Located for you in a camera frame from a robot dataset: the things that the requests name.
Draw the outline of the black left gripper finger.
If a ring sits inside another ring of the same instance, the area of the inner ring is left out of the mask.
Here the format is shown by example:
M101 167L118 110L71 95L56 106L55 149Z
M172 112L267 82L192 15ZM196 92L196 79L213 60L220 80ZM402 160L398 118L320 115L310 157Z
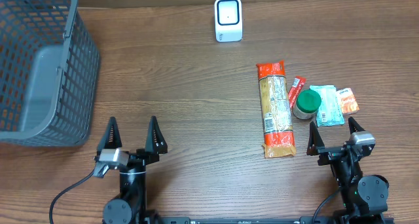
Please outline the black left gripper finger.
M103 149L117 149L122 147L122 141L118 130L118 124L115 117L110 117L105 133L97 146L97 155L100 155Z
M168 145L155 116L152 116L149 122L145 151L151 154L166 154L168 152Z

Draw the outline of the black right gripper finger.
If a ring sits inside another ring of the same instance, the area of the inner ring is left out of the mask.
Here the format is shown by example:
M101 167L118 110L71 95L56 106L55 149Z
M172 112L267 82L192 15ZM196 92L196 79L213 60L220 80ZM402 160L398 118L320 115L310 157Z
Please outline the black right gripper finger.
M351 134L355 132L363 132L365 130L353 117L348 118L348 126Z
M310 123L306 154L310 156L325 154L325 145L314 121Z

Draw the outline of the orange tissue pack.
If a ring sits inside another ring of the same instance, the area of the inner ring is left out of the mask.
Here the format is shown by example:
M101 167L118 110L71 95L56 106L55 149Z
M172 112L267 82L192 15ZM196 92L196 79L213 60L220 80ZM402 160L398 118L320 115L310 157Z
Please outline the orange tissue pack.
M336 94L343 115L350 115L359 111L359 106L351 88L337 90Z

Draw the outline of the teal tissue pack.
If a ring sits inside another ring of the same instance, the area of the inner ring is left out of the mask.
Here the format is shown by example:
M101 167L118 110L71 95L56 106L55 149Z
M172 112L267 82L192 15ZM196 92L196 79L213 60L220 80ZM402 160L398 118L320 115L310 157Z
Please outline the teal tissue pack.
M317 92L321 98L316 122L318 126L335 126L344 124L344 117L337 99L334 85L311 85L310 90Z

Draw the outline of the orange spaghetti package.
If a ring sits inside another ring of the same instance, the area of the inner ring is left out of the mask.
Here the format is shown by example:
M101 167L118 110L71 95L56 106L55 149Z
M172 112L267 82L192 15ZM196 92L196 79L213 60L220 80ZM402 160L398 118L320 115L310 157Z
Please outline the orange spaghetti package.
M256 67L263 118L264 157L294 156L297 150L284 61L259 63Z

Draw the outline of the green lid jar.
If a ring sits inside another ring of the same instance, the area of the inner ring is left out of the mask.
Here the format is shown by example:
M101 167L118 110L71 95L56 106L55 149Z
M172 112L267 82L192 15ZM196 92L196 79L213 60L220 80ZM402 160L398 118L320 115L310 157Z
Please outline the green lid jar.
M303 90L297 97L293 107L296 118L307 120L314 117L321 105L321 96L314 90Z

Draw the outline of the red stick sachet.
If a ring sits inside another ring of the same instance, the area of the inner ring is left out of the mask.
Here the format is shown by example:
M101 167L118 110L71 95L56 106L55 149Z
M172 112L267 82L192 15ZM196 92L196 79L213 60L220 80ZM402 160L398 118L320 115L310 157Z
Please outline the red stick sachet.
M288 92L290 109L292 109L293 106L295 105L297 97L301 93L305 82L306 82L305 77L301 77L301 76L296 76L295 77L295 79L293 81L293 84L291 86L291 89Z

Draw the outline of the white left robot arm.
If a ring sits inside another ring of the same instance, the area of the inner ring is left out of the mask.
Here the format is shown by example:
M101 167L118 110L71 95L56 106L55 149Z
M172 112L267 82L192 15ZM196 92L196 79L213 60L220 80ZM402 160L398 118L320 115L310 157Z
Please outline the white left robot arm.
M93 176L103 178L109 170L119 172L119 194L103 208L103 223L162 223L155 210L147 209L146 166L158 162L168 145L159 128L157 118L149 122L144 148L133 153L122 148L117 120L109 119L105 133L97 147Z

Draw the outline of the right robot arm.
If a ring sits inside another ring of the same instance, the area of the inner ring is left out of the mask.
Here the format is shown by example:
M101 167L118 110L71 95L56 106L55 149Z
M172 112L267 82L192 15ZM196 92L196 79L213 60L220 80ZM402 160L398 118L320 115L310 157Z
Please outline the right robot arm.
M320 166L329 165L338 189L317 207L311 223L391 224L394 218L385 217L388 210L389 181L380 175L365 176L359 161L368 157L375 145L374 136L361 127L353 117L348 119L350 138L340 147L326 147L314 122L310 123L306 154L318 156ZM320 217L323 206L340 195L344 209L331 217Z

